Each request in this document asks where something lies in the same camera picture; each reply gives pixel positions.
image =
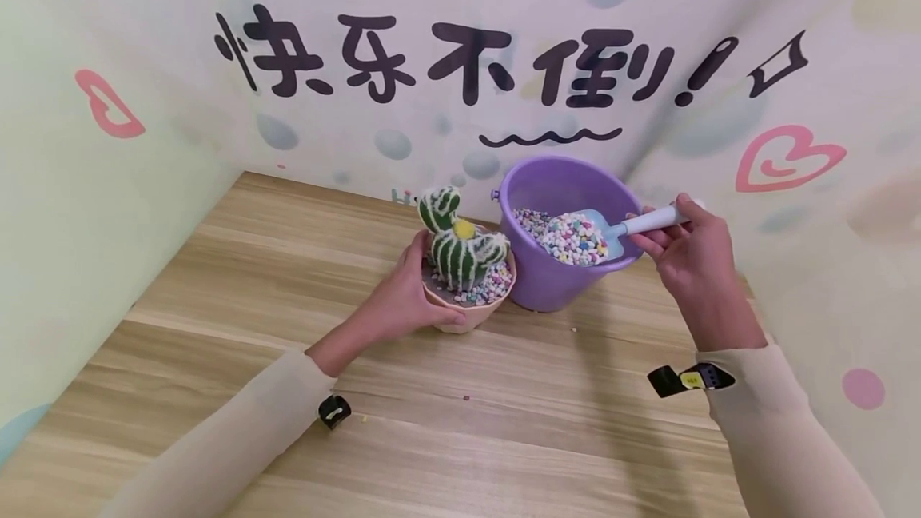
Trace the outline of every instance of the person's left hand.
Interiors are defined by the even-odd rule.
[[[376,341],[392,341],[423,326],[462,325],[463,313],[431,304],[422,287],[422,259],[429,231],[421,229],[400,255],[396,267],[377,284],[348,322],[373,329]]]

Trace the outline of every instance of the colorful gravel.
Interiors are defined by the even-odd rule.
[[[438,275],[433,273],[432,280],[438,281]],[[461,290],[454,294],[454,301],[459,305],[486,306],[491,305],[508,293],[512,284],[512,271],[508,262],[504,260],[494,265],[483,278],[483,281],[469,290]]]
[[[554,217],[538,210],[516,209],[515,218],[559,262],[590,267],[608,258],[608,245],[600,228],[586,216],[563,214]]]

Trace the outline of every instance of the purple bucket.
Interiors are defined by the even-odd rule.
[[[538,312],[561,310],[608,272],[625,269],[642,252],[622,238],[624,255],[593,267],[576,267],[553,258],[515,220],[515,209],[534,209],[553,216],[595,209],[608,222],[638,213],[639,202],[620,180],[585,161],[539,156],[517,163],[493,190],[502,207],[499,228],[511,241],[517,281],[511,299]]]

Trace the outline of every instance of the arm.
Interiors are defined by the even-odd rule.
[[[720,305],[721,317],[689,326],[695,340],[716,349],[697,360],[736,379],[708,391],[708,400],[750,516],[883,518],[871,490],[812,414],[783,351],[764,340],[744,295]]]
[[[126,484],[101,518],[219,516],[317,417],[335,379],[289,350]]]
[[[345,367],[371,344],[425,325],[464,320],[430,305],[422,289],[425,234],[345,323],[289,350],[140,471],[99,518],[213,518],[316,420]]]
[[[699,350],[736,379],[708,391],[752,518],[883,518],[854,466],[813,416],[769,344],[735,272],[726,221],[678,196],[689,223],[631,236],[653,260]]]

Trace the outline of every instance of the wall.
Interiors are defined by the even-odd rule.
[[[40,0],[0,20],[2,465],[240,171],[104,39]]]
[[[916,0],[46,1],[250,170],[407,203],[451,182],[486,220],[539,153],[702,197],[887,516],[921,504]]]

